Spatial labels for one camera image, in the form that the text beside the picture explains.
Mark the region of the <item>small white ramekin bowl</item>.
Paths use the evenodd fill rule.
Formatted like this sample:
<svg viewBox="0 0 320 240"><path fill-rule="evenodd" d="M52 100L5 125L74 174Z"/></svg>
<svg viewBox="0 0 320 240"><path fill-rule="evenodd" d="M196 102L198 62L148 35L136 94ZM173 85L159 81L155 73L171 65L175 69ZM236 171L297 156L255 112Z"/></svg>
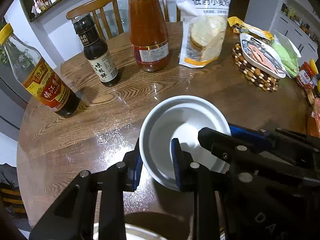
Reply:
<svg viewBox="0 0 320 240"><path fill-rule="evenodd" d="M198 132L208 127L231 135L223 114L212 103L191 95L179 95L157 104L146 116L139 135L139 150L144 166L152 178L177 191L171 155L171 141L177 138L181 149L195 162L211 171L224 172L227 163L201 147Z"/></svg>

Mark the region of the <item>large white bowl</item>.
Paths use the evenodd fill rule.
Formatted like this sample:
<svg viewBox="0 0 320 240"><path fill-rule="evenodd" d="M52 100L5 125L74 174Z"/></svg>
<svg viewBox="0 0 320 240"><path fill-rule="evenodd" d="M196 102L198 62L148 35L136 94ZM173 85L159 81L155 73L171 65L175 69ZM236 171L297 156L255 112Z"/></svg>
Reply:
<svg viewBox="0 0 320 240"><path fill-rule="evenodd" d="M167 240L165 237L139 226L125 223L127 240Z"/></svg>

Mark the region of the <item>wooden bead trivet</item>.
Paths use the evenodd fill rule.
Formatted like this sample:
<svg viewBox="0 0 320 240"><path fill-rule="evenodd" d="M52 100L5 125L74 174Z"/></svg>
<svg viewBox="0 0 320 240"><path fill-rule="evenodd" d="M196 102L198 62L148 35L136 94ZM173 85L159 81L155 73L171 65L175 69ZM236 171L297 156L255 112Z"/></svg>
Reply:
<svg viewBox="0 0 320 240"><path fill-rule="evenodd" d="M244 58L244 51L240 47L240 42L237 42L232 48L232 57L234 64L239 68L239 71L244 74L246 80L251 81L255 86L265 92L276 92L278 90L279 80L251 65Z"/></svg>

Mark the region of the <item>orange plastic covered bowl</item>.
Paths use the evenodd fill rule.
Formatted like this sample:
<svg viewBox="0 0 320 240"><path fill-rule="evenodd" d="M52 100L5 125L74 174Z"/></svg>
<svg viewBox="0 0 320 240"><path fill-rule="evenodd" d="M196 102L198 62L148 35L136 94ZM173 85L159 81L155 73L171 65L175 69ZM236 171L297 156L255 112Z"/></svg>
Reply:
<svg viewBox="0 0 320 240"><path fill-rule="evenodd" d="M314 100L313 109L307 118L307 134L320 137L319 98Z"/></svg>

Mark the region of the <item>white tray of packaged food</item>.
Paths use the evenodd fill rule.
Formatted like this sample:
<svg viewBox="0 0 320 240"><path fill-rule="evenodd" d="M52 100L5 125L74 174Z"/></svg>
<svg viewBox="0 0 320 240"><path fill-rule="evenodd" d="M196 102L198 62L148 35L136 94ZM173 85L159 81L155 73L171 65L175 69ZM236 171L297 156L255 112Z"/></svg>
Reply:
<svg viewBox="0 0 320 240"><path fill-rule="evenodd" d="M277 52L268 44L252 35L240 34L242 55L252 66L259 68L276 79L287 76L285 67Z"/></svg>

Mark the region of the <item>chili sauce jar yellow lid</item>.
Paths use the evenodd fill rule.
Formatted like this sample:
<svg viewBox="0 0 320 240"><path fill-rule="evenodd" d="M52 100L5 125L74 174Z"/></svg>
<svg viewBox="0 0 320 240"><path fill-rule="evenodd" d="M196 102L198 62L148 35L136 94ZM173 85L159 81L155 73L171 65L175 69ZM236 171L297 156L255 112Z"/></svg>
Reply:
<svg viewBox="0 0 320 240"><path fill-rule="evenodd" d="M314 59L311 59L309 63L304 62L300 68L296 78L296 81L300 87L305 91L313 90L319 80L319 70L315 64Z"/></svg>

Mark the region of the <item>green snack bag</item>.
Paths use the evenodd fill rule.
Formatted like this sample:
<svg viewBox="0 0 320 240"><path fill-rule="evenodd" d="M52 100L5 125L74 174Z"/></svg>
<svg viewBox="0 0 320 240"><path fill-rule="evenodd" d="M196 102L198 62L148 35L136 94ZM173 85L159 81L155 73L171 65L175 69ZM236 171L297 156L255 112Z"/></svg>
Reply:
<svg viewBox="0 0 320 240"><path fill-rule="evenodd" d="M299 71L298 59L301 54L289 38L274 30L272 48L277 52L289 76L296 78Z"/></svg>

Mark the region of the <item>small dark soy sauce bottle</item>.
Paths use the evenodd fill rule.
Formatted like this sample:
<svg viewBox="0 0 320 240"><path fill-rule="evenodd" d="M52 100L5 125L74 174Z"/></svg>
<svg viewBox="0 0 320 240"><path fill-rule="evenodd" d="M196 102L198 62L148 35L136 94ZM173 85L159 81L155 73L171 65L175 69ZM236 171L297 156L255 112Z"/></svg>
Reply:
<svg viewBox="0 0 320 240"><path fill-rule="evenodd" d="M120 74L112 60L107 43L100 37L90 14L73 20L73 27L84 47L84 56L93 68L100 82L113 86L120 80Z"/></svg>

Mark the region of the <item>yellow snack packet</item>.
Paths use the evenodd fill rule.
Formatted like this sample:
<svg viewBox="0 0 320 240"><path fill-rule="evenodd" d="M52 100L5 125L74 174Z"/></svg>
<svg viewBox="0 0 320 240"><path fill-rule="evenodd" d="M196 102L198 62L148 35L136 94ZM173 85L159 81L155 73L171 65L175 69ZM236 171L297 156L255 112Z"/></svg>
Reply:
<svg viewBox="0 0 320 240"><path fill-rule="evenodd" d="M267 40L273 39L273 36L269 31L261 30L257 27L247 24L236 16L229 17L227 21L229 26L233 28L234 33L253 33Z"/></svg>

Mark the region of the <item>left wooden chair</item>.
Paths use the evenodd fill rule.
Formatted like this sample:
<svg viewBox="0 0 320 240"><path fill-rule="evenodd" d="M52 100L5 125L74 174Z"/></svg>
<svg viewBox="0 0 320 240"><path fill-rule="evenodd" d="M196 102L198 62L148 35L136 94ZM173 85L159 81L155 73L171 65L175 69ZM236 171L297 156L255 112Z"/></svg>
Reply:
<svg viewBox="0 0 320 240"><path fill-rule="evenodd" d="M114 18L116 21L116 27L118 30L118 34L122 34L124 32L123 29L123 25L122 25L122 21L120 18L120 13L119 13L119 7L118 7L118 0L92 0L90 2L87 2L83 5L80 5L72 10L70 10L69 12L67 12L66 14L66 18L68 20L75 20L76 18L78 18L81 15L84 14L90 14L93 16L93 20L96 26L96 29L100 35L100 37L104 40L106 40L106 37L104 35L103 29L101 27L98 15L97 15L97 11L100 12L100 18L102 20L103 23L103 27L104 30L106 32L107 38L111 39L113 38L113 34L111 32L110 26L108 24L107 18L106 18L106 14L104 11L104 7L106 7L108 4L112 4L113 7L113 14L114 14Z"/></svg>

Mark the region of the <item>yellow cap vinegar bottle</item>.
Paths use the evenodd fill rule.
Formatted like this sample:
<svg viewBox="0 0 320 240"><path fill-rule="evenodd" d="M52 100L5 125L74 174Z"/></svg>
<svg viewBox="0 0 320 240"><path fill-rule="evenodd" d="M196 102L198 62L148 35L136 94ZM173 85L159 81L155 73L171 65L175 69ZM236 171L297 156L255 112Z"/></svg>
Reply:
<svg viewBox="0 0 320 240"><path fill-rule="evenodd" d="M76 110L80 99L36 48L22 42L14 34L10 23L1 29L1 46L14 77L34 98L63 117L70 116Z"/></svg>

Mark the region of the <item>red sauce glass jar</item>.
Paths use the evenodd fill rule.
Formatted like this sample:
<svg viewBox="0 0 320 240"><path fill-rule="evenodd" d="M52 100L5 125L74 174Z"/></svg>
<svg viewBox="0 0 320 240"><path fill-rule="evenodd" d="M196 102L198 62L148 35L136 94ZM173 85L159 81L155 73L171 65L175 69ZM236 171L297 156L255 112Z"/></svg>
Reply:
<svg viewBox="0 0 320 240"><path fill-rule="evenodd" d="M169 38L158 0L129 0L130 42L137 64L156 72L169 62Z"/></svg>

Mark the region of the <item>flour bag with yellow trim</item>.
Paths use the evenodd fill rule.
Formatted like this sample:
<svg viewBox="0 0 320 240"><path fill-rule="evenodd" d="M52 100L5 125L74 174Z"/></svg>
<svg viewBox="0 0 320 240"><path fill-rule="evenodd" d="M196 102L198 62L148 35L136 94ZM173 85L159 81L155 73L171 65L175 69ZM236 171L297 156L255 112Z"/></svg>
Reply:
<svg viewBox="0 0 320 240"><path fill-rule="evenodd" d="M230 3L231 0L176 0L183 22L180 65L202 68L218 59Z"/></svg>

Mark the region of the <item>striped chair with dark cloth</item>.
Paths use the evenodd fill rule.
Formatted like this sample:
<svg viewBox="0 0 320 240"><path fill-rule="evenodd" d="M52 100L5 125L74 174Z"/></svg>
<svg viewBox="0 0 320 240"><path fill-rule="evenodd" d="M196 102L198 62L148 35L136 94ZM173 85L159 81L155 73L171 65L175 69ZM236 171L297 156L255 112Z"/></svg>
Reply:
<svg viewBox="0 0 320 240"><path fill-rule="evenodd" d="M1 164L1 201L11 217L27 219L17 178L16 167L7 163Z"/></svg>

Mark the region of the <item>white cabinet with shelves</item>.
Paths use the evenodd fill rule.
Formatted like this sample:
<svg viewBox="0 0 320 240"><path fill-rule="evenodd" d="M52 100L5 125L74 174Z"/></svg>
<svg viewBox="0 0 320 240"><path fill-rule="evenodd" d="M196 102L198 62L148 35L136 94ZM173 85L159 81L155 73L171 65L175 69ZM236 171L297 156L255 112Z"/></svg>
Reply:
<svg viewBox="0 0 320 240"><path fill-rule="evenodd" d="M309 0L249 0L245 22L286 36L301 54L299 64L318 60L319 16Z"/></svg>

